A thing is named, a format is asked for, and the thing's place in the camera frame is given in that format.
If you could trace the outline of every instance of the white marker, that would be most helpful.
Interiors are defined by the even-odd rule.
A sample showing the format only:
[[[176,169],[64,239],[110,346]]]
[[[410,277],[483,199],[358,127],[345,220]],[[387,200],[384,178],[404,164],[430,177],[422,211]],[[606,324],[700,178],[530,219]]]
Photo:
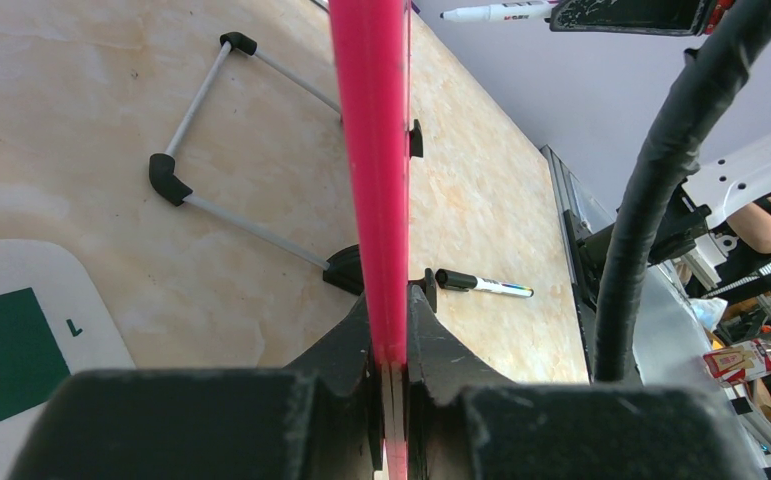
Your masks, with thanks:
[[[451,22],[498,22],[504,20],[527,20],[530,18],[550,18],[550,12],[557,2],[532,0],[519,3],[498,3],[484,7],[464,7],[441,14],[441,18]]]
[[[435,272],[435,281],[438,286],[444,290],[457,290],[466,292],[468,290],[478,290],[481,292],[499,293],[500,295],[511,295],[513,297],[529,298],[535,292],[523,285],[516,283],[498,282],[487,278],[475,277],[465,273],[454,272],[439,268]]]

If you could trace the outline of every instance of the black plastic bracket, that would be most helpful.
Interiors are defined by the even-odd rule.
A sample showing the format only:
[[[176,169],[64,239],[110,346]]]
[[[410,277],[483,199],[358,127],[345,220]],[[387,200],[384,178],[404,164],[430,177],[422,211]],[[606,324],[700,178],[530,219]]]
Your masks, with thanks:
[[[329,268],[323,271],[323,281],[345,292],[361,295],[364,279],[361,276],[361,255],[358,245],[349,246],[329,257]]]
[[[423,278],[420,280],[409,280],[409,285],[417,285],[426,296],[426,301],[432,308],[433,313],[438,313],[438,285],[435,283],[435,274],[431,268],[423,270]]]
[[[149,183],[165,200],[178,207],[194,191],[176,177],[173,173],[175,168],[176,160],[166,153],[149,157]]]
[[[255,51],[258,48],[258,42],[241,32],[229,32],[220,35],[220,46],[222,47],[226,42],[231,43],[232,48],[240,50],[249,56],[255,55]]]
[[[423,130],[420,121],[414,119],[413,128],[409,131],[409,156],[423,158]]]

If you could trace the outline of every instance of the black bracket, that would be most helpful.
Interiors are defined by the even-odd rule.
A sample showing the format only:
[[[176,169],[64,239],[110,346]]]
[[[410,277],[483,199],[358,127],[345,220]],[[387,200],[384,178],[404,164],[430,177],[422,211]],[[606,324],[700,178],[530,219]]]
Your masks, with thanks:
[[[423,130],[420,121],[414,119],[413,128],[409,131],[409,156],[423,158]]]
[[[438,285],[435,283],[435,275],[431,268],[423,270],[423,278],[409,280],[409,285],[417,285],[423,291],[426,301],[433,313],[438,313]]]

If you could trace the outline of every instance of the wooden surface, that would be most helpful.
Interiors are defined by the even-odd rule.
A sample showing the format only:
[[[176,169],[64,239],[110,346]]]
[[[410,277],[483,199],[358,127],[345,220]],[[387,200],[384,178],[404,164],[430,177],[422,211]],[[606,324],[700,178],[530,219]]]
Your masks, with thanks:
[[[410,276],[443,267],[533,287],[529,300],[443,293],[439,318],[515,380],[587,381],[546,162],[412,24],[426,157],[410,167]],[[282,365],[354,301],[149,186],[149,155],[230,30],[337,99],[328,19],[308,0],[0,0],[0,238],[76,255],[140,367]],[[258,59],[227,60],[177,160],[202,197],[323,257],[356,242],[335,112]]]

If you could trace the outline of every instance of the black hose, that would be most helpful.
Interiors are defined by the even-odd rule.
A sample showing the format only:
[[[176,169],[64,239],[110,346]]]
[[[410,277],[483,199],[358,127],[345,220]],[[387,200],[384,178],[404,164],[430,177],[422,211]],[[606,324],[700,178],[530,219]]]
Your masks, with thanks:
[[[771,41],[771,0],[738,0],[671,86],[627,183],[597,300],[594,380],[623,379],[647,256],[671,193],[697,170],[700,144]]]

